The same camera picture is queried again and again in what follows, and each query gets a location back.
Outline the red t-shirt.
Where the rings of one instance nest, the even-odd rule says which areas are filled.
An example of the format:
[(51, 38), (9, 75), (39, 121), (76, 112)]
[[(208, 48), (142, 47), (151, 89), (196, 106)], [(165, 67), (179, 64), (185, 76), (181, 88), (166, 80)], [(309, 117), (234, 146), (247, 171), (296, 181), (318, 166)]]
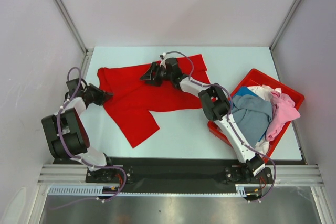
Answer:
[(140, 81), (150, 64), (98, 69), (99, 88), (113, 93), (104, 109), (115, 121), (132, 148), (137, 147), (160, 127), (152, 112), (200, 109), (198, 97), (177, 90), (169, 81), (159, 87)]

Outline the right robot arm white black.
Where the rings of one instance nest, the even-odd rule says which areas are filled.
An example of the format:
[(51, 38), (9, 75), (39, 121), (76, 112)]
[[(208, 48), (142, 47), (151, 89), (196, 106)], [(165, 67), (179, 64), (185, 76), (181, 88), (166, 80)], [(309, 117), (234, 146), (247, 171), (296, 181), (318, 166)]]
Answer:
[(176, 89), (198, 97), (202, 110), (209, 121), (214, 122), (226, 136), (234, 149), (240, 164), (241, 178), (254, 183), (261, 177), (265, 163), (260, 154), (247, 142), (232, 115), (233, 101), (229, 93), (219, 84), (205, 84), (194, 78), (194, 64), (189, 74), (180, 68), (176, 58), (163, 56), (160, 63), (153, 62), (140, 77), (145, 84), (159, 87), (163, 81), (170, 81)]

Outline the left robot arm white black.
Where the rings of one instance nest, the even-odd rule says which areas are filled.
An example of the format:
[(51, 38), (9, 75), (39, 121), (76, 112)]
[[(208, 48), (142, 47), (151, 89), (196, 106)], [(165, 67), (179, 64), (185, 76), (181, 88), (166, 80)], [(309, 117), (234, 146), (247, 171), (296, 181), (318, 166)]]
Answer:
[(85, 165), (86, 182), (111, 182), (116, 175), (112, 160), (90, 145), (80, 115), (91, 104), (102, 106), (112, 100), (113, 93), (78, 78), (68, 80), (66, 85), (68, 92), (60, 110), (41, 120), (49, 151), (57, 161), (68, 160)]

